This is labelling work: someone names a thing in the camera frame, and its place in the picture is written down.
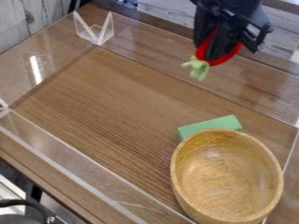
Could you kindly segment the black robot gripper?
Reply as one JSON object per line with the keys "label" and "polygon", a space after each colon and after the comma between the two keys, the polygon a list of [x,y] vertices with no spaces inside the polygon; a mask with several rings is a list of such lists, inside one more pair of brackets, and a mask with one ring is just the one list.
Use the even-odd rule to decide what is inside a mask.
{"label": "black robot gripper", "polygon": [[196,7],[192,40],[201,44],[207,35],[216,31],[204,56],[215,60],[237,42],[256,53],[268,33],[272,32],[270,18],[262,0],[189,0]]}

